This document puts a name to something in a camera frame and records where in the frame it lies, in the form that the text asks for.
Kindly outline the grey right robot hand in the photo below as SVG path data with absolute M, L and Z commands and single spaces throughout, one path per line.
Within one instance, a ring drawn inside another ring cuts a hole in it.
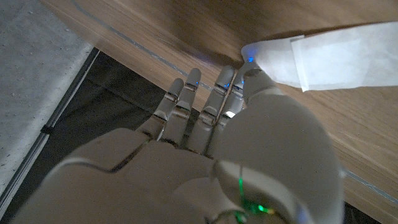
M 343 169 L 322 124 L 266 73 L 268 49 L 222 69 L 188 139 L 201 73 L 139 128 L 78 147 L 13 223 L 342 223 Z

